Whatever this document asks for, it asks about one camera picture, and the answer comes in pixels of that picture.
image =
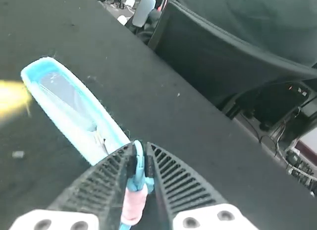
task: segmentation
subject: light blue cable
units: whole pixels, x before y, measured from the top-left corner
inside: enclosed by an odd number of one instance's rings
[[[146,184],[148,188],[148,194],[150,194],[154,190],[154,179],[150,177],[145,177],[145,172],[144,172],[145,158],[144,158],[142,144],[138,140],[135,140],[133,143],[137,151],[137,154],[136,154],[137,165],[135,169],[135,175],[129,178],[127,181],[127,188],[131,192],[136,192],[136,191],[142,190],[144,184]],[[130,230],[130,228],[131,228],[130,225],[121,223],[119,230]]]

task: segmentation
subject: black table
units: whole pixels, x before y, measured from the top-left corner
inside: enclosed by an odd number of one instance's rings
[[[206,178],[261,230],[311,229],[317,202],[95,0],[0,0],[0,78],[54,56],[131,138],[154,142]],[[0,228],[46,208],[88,168],[39,106],[0,130]],[[12,159],[24,150],[26,158]]]

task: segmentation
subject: screw hole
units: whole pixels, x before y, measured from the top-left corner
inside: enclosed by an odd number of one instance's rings
[[[232,220],[234,220],[233,214],[231,214],[229,211],[219,212],[218,218],[220,219],[220,221],[232,221]]]
[[[71,226],[70,230],[87,230],[88,229],[88,224],[84,221],[79,221],[73,224]]]
[[[34,230],[47,230],[51,224],[52,222],[49,219],[41,220],[35,225]]]
[[[183,221],[183,226],[187,229],[195,229],[198,228],[200,224],[194,218],[185,218]]]

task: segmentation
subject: office chair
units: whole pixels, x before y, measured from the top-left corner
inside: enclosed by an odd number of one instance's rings
[[[225,113],[248,91],[317,78],[315,69],[253,46],[176,0],[167,3],[148,46]]]

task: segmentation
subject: black table surface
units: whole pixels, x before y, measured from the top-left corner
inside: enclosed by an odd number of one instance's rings
[[[131,138],[181,158],[259,229],[316,225],[308,191],[96,0],[0,0],[0,79],[20,80],[41,56],[67,66]],[[0,130],[4,230],[18,215],[46,208],[89,167],[35,102],[31,114]],[[25,159],[13,159],[16,150]]]

